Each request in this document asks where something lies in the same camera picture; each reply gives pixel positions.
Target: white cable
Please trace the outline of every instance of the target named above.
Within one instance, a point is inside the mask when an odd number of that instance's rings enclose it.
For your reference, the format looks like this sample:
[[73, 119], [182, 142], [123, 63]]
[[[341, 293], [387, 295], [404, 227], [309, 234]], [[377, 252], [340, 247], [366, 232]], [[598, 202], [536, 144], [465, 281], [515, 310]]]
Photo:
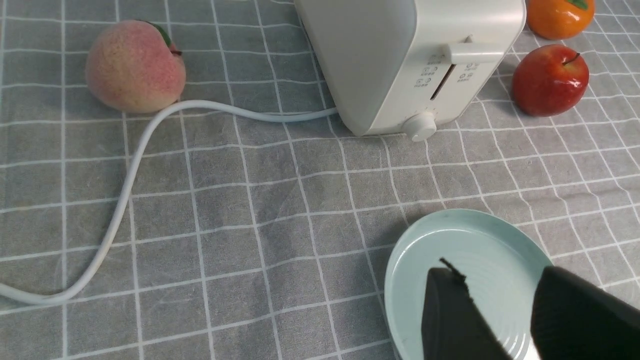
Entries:
[[54, 294], [54, 295], [40, 295], [35, 293], [29, 293], [26, 291], [18, 290], [16, 288], [12, 288], [11, 286], [0, 284], [0, 295], [4, 297], [8, 297], [9, 299], [13, 299], [19, 302], [31, 304], [31, 305], [49, 305], [49, 304], [57, 304], [59, 302], [63, 302], [71, 299], [76, 296], [91, 280], [91, 278], [98, 271], [98, 268], [102, 264], [102, 261], [107, 255], [109, 248], [111, 247], [111, 243], [113, 242], [113, 238], [120, 227], [120, 222], [122, 221], [122, 216], [124, 215], [124, 210], [127, 207], [127, 202], [129, 201], [129, 196], [131, 195], [131, 188], [133, 187], [133, 182], [136, 180], [136, 174], [138, 172], [138, 167], [140, 166], [140, 161], [142, 160], [142, 154], [145, 152], [145, 148], [149, 143], [149, 139], [151, 138], [151, 134], [156, 130], [158, 125], [169, 115], [175, 113], [176, 111], [191, 109], [191, 108], [204, 108], [204, 109], [212, 109], [212, 110], [220, 110], [227, 113], [232, 113], [235, 115], [239, 115], [242, 117], [246, 117], [249, 119], [266, 121], [266, 122], [298, 122], [298, 121], [306, 121], [318, 119], [321, 117], [326, 117], [329, 115], [333, 115], [337, 113], [336, 109], [329, 109], [323, 111], [317, 111], [314, 113], [302, 113], [299, 115], [269, 115], [263, 113], [255, 113], [253, 111], [236, 108], [235, 106], [221, 104], [219, 102], [213, 101], [205, 101], [205, 100], [188, 100], [177, 102], [166, 109], [160, 111], [151, 122], [145, 128], [145, 131], [140, 136], [140, 142], [138, 144], [138, 148], [136, 149], [136, 153], [131, 159], [131, 166], [129, 167], [129, 171], [127, 172], [127, 177], [125, 178], [124, 184], [122, 185], [122, 192], [120, 192], [120, 198], [118, 199], [118, 204], [116, 205], [116, 209], [113, 213], [113, 217], [111, 218], [111, 223], [109, 224], [109, 228], [107, 229], [107, 233], [104, 235], [104, 239], [100, 247], [98, 248], [98, 252], [95, 254], [95, 257], [89, 264], [89, 267], [84, 271], [80, 279], [78, 279], [72, 286], [69, 288]]

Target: white toaster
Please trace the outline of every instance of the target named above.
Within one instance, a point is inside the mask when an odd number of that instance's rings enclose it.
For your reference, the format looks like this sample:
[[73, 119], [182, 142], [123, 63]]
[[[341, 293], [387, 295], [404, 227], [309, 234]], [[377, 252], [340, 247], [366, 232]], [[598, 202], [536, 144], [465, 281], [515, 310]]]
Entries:
[[413, 141], [455, 120], [525, 24], [524, 0], [295, 0], [329, 91], [357, 136]]

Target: plate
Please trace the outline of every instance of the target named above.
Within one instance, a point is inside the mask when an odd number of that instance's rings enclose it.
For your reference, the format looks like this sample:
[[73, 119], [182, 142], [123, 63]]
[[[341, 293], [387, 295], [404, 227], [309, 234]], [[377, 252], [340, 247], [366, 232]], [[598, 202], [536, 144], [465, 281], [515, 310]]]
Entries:
[[551, 260], [523, 232], [475, 210], [427, 215], [398, 240], [385, 274], [385, 309], [402, 360], [424, 360], [420, 324], [429, 269], [445, 258], [467, 276], [471, 297], [514, 360], [538, 360], [533, 296]]

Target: gray checkered tablecloth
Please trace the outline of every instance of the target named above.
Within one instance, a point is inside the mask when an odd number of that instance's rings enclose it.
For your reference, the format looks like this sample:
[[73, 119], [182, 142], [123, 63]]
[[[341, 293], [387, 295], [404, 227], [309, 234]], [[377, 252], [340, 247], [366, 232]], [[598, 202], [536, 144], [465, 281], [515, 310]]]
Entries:
[[[276, 0], [0, 0], [0, 281], [52, 293], [95, 254], [150, 117], [84, 85], [110, 24], [164, 26], [184, 99], [295, 113], [333, 106], [294, 6]], [[576, 108], [509, 101], [525, 30], [464, 115], [424, 143], [355, 138], [338, 117], [284, 126], [184, 111], [142, 161], [115, 244], [58, 306], [0, 299], [0, 359], [398, 359], [384, 271], [419, 217], [472, 208], [640, 306], [640, 1], [600, 0]]]

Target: peach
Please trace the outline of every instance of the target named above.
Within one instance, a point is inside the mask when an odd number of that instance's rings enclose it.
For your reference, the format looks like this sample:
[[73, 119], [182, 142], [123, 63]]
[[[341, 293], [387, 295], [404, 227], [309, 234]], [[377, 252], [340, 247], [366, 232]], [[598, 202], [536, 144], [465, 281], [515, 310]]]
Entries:
[[186, 80], [182, 53], [162, 28], [125, 20], [94, 41], [84, 68], [89, 91], [127, 113], [150, 113], [174, 103]]

